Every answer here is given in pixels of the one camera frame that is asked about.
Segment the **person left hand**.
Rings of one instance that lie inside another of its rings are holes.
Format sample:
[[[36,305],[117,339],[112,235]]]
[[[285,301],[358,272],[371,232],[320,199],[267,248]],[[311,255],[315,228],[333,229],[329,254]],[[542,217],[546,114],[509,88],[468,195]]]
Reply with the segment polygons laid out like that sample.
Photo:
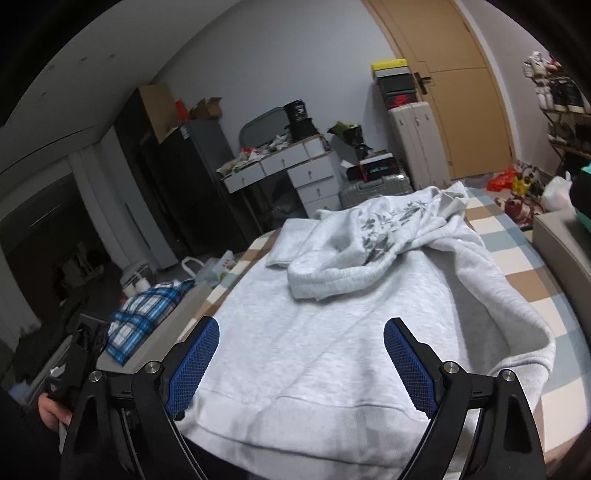
[[[71,412],[50,399],[47,393],[42,393],[38,397],[37,405],[40,418],[49,429],[57,431],[60,425],[70,424]]]

